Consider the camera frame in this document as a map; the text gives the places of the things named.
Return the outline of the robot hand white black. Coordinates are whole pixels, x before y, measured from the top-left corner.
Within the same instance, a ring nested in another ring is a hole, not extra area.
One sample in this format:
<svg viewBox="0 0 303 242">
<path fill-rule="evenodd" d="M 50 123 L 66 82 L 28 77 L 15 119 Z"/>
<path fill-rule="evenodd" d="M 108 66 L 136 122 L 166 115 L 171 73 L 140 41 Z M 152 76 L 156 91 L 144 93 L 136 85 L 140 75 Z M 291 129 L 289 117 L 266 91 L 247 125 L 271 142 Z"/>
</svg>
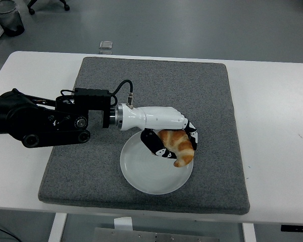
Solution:
<svg viewBox="0 0 303 242">
<path fill-rule="evenodd" d="M 185 166 L 193 159 L 197 149 L 197 129 L 172 107 L 130 108 L 127 104 L 120 104 L 114 120 L 122 131 L 140 128 L 140 139 L 152 154 L 175 159 L 175 167 Z"/>
</svg>

